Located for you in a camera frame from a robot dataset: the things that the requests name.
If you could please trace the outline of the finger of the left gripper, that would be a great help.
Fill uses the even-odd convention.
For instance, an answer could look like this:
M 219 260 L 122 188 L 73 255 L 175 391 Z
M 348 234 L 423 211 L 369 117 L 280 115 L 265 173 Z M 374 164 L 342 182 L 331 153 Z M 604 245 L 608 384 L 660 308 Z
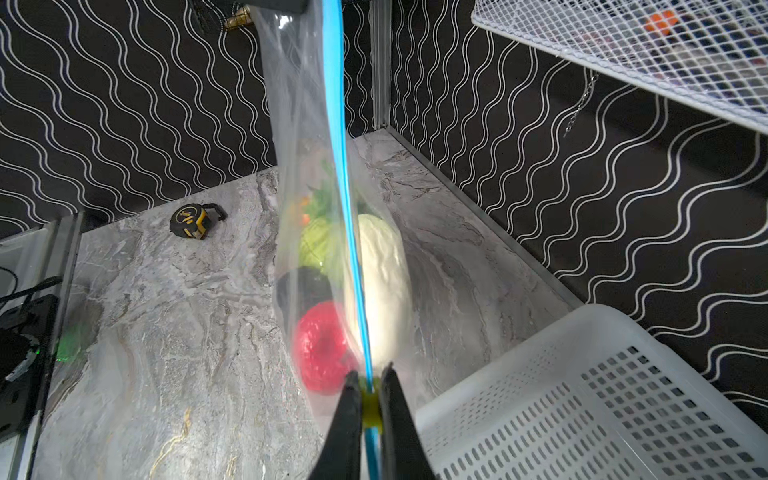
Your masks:
M 237 1 L 221 0 L 210 1 L 209 8 L 222 15 L 233 15 L 234 12 L 242 7 L 256 7 L 267 9 L 281 14 L 303 15 L 307 10 L 317 10 L 325 12 L 326 4 L 330 1 L 308 1 L 308 0 L 255 0 L 255 1 Z

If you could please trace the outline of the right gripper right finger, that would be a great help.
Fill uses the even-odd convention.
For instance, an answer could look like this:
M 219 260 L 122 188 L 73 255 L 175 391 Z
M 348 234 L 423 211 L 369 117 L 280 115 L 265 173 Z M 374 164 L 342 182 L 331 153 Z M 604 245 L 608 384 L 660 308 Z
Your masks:
M 383 426 L 381 478 L 435 479 L 392 363 L 382 372 L 379 406 Z

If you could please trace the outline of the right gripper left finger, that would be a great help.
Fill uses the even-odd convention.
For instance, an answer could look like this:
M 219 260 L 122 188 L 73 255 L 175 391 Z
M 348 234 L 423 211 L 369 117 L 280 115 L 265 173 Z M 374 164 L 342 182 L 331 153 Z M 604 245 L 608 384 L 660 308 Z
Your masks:
M 323 448 L 308 479 L 359 480 L 362 432 L 363 395 L 358 373 L 350 371 L 345 377 Z

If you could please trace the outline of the red apple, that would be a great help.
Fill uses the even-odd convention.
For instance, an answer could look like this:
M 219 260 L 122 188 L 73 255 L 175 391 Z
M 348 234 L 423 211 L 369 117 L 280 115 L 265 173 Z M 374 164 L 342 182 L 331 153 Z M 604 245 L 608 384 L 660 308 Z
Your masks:
M 335 302 L 324 301 L 311 307 L 296 326 L 292 357 L 310 392 L 335 394 L 347 374 L 359 368 L 342 325 L 342 313 Z

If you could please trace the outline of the white daikon radish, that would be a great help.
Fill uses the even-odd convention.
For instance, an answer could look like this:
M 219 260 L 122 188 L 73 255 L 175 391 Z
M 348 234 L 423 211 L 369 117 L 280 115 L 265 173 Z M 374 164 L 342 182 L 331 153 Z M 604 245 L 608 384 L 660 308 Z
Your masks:
M 371 360 L 380 370 L 410 345 L 414 327 L 410 275 L 397 229 L 372 214 L 359 215 L 358 227 Z

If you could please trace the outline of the clear zip top bag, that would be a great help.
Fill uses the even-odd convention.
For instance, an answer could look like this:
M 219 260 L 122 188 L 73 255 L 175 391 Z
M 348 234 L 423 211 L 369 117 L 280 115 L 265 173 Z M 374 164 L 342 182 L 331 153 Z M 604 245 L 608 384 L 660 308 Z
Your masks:
M 413 327 L 401 237 L 346 129 L 338 1 L 257 1 L 278 161 L 275 311 L 324 444 L 314 479 L 430 479 L 395 369 Z

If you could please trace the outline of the black avocado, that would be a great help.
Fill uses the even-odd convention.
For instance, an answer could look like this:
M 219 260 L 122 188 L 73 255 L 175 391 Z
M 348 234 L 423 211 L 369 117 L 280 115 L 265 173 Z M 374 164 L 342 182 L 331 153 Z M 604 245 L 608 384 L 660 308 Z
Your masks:
M 301 266 L 277 281 L 277 305 L 286 323 L 297 322 L 315 305 L 333 298 L 331 284 L 319 269 Z

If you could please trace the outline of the red yellow mango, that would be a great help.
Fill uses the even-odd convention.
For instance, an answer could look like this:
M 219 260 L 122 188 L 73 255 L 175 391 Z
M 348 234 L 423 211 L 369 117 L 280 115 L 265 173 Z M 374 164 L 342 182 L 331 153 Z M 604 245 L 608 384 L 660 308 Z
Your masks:
M 288 204 L 288 219 L 291 225 L 298 229 L 303 229 L 308 225 L 311 218 L 306 212 L 306 208 L 311 202 L 311 197 L 304 195 L 300 198 L 291 200 Z

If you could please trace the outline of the green cabbage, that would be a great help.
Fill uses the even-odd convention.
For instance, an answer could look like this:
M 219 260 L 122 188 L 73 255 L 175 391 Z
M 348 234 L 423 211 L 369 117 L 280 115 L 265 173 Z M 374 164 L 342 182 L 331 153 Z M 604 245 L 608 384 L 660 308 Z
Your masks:
M 344 225 L 337 209 L 338 192 L 328 180 L 323 180 L 318 187 L 310 187 L 307 195 L 311 202 L 306 212 L 311 220 L 300 232 L 299 265 L 317 268 L 338 283 L 348 258 Z

